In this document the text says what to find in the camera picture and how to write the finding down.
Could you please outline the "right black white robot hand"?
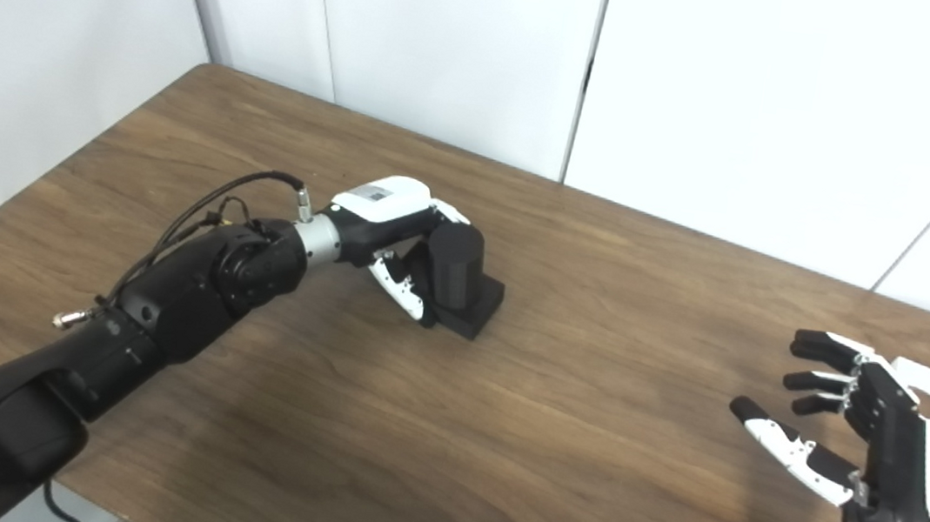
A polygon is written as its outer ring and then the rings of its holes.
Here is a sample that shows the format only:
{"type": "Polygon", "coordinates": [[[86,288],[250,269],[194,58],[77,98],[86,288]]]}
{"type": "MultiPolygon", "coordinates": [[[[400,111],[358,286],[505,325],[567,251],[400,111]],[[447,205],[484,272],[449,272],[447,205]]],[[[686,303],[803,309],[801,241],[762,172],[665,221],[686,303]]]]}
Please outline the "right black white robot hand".
{"type": "Polygon", "coordinates": [[[729,409],[746,432],[809,491],[839,507],[840,522],[930,522],[930,425],[904,375],[872,347],[838,334],[797,330],[788,349],[828,365],[785,375],[785,388],[799,394],[793,413],[844,417],[866,444],[865,464],[802,438],[752,398],[734,397],[729,409]]]}

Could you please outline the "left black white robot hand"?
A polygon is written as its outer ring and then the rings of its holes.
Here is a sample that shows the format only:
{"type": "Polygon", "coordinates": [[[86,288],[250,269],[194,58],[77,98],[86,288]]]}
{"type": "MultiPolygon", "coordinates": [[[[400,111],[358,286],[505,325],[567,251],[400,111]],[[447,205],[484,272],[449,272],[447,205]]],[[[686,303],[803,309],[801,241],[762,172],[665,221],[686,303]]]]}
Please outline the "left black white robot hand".
{"type": "Polygon", "coordinates": [[[415,276],[393,246],[426,239],[439,226],[469,224],[470,219],[449,203],[432,196],[427,184],[412,177],[383,177],[341,191],[317,214],[334,227],[336,262],[367,268],[376,283],[406,314],[424,325],[436,318],[415,276]]]}

